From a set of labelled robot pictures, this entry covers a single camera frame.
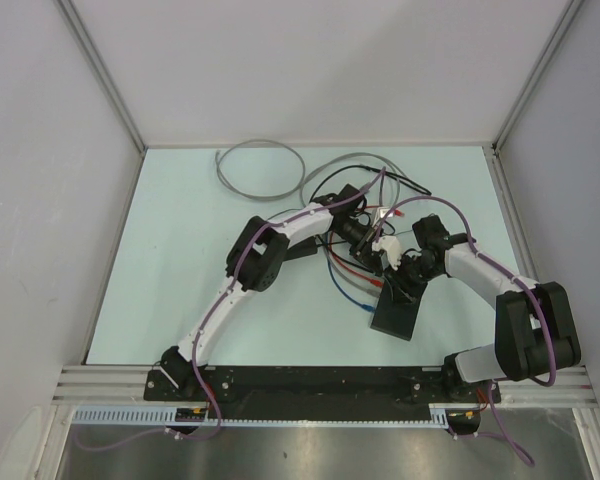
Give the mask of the black Mercury network switch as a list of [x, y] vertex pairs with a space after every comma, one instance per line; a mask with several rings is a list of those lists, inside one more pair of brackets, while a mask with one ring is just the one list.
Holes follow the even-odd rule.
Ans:
[[381, 290], [375, 312], [370, 323], [372, 330], [410, 341], [412, 339], [425, 285], [415, 288], [413, 301], [404, 296], [394, 295], [392, 288], [385, 284]]

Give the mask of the small black adapter box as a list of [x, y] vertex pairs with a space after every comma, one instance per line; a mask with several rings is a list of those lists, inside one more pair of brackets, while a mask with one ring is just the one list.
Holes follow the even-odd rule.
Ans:
[[315, 255], [318, 252], [318, 247], [314, 239], [306, 239], [291, 248], [289, 248], [284, 257], [284, 261], [298, 260], [305, 257]]

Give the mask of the black ethernet cable teal plug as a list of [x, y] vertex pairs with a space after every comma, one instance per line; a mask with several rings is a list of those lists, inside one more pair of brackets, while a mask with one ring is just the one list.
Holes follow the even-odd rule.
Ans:
[[[381, 171], [381, 169], [379, 169], [379, 168], [366, 166], [366, 165], [356, 165], [356, 167], [359, 167], [363, 170], [373, 172], [373, 173], [380, 173], [380, 171]], [[420, 185], [419, 183], [415, 182], [414, 180], [410, 179], [409, 177], [407, 177], [405, 175], [402, 175], [400, 173], [395, 173], [393, 171], [386, 171], [385, 176], [390, 178], [391, 180], [395, 180], [395, 181], [399, 182], [401, 185], [411, 189], [412, 191], [414, 191], [418, 194], [425, 195], [425, 196], [432, 195], [432, 192], [429, 189], [425, 188], [424, 186]]]

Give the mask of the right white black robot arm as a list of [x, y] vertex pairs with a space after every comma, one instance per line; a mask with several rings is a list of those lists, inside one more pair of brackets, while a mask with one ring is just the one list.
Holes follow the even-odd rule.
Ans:
[[445, 358], [441, 388], [449, 399], [464, 401], [490, 380], [550, 386], [559, 370], [580, 363], [580, 342], [562, 285], [513, 273], [480, 251], [468, 234], [450, 234], [436, 215], [417, 221], [413, 231], [420, 249], [416, 255], [393, 236], [372, 243], [373, 251], [386, 257], [383, 276], [391, 299], [416, 317], [427, 285], [447, 276], [469, 287], [495, 314], [492, 343]]

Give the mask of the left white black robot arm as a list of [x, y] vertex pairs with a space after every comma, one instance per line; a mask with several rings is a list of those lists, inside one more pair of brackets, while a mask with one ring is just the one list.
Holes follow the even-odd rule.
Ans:
[[153, 383], [166, 386], [177, 399], [194, 397], [204, 387], [201, 367], [208, 363], [234, 309], [272, 286], [290, 249], [353, 220], [369, 189], [368, 184], [360, 189], [347, 184], [300, 210], [271, 220], [252, 217], [227, 255], [215, 298], [190, 332], [162, 354]]

